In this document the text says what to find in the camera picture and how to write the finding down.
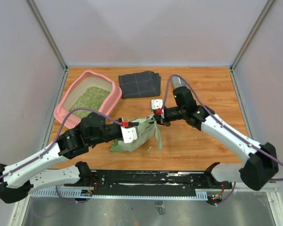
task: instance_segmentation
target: folded cloth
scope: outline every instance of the folded cloth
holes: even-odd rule
[[[161,77],[158,73],[145,71],[141,73],[119,75],[122,98],[156,97],[160,95]]]

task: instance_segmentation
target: green plastic bag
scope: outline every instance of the green plastic bag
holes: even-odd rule
[[[138,147],[143,145],[147,140],[149,140],[155,133],[156,140],[158,142],[157,150],[162,148],[162,142],[160,137],[160,131],[157,127],[156,121],[153,119],[153,115],[150,115],[144,119],[135,119],[132,122],[139,122],[137,126],[139,137],[137,140],[133,141],[132,143],[125,144],[121,140],[114,140],[110,151],[112,152],[133,152]]]

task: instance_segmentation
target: pink litter box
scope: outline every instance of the pink litter box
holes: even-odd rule
[[[99,109],[99,112],[102,112],[106,115],[110,115],[113,109],[116,107],[119,99],[121,98],[121,88],[116,85],[114,81],[104,75],[92,71],[85,71],[77,80],[75,80],[74,83],[71,84],[63,99],[55,108],[53,114],[56,120],[62,123],[65,116],[69,113],[69,109],[78,100],[78,98],[83,95],[83,93],[90,87],[98,87],[110,92],[110,94],[102,103]],[[72,129],[77,124],[79,124],[80,121],[80,118],[71,114],[66,120],[65,126],[69,129]]]

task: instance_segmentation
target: wooden surface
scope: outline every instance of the wooden surface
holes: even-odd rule
[[[247,135],[232,80],[227,68],[204,67],[99,67],[70,68],[63,95],[69,86],[85,71],[92,70],[103,74],[118,84],[118,76],[147,70],[161,76],[161,95],[163,99],[166,81],[172,74],[183,76],[195,89],[202,102],[212,108],[228,124]],[[175,106],[172,96],[173,87],[169,89],[166,105]],[[151,114],[149,98],[121,99],[111,114],[114,119],[124,117],[126,120],[143,118]],[[60,123],[55,121],[52,141]],[[204,132],[192,129],[184,121],[172,122],[171,127],[159,126],[163,148],[156,150],[155,137],[132,153],[110,152],[111,142],[99,144],[89,152],[72,160],[56,165],[64,168],[78,161],[85,161],[91,169],[113,170],[205,170],[210,164],[220,161],[237,163],[239,158],[218,140]]]

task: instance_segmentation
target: cat litter box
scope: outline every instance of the cat litter box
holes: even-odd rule
[[[114,81],[104,75],[85,71],[74,83],[71,84],[61,102],[55,108],[54,116],[62,123],[69,111],[77,107],[88,107],[110,115],[121,98],[122,90]],[[80,123],[81,118],[89,111],[76,111],[71,114],[66,123],[72,129]]]

